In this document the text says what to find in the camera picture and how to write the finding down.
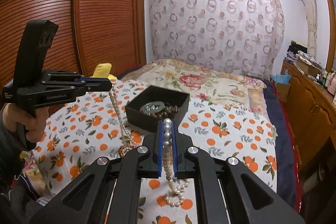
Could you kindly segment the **person's left hand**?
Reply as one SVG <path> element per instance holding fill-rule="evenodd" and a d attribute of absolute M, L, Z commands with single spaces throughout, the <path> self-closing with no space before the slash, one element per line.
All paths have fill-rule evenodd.
<path fill-rule="evenodd" d="M 18 124 L 23 125 L 27 130 L 26 138 L 32 143 L 41 141 L 48 117 L 48 107 L 35 110 L 35 114 L 32 116 L 12 103 L 6 104 L 2 112 L 2 120 L 5 128 L 7 128 L 9 132 L 15 133 L 18 129 Z"/>

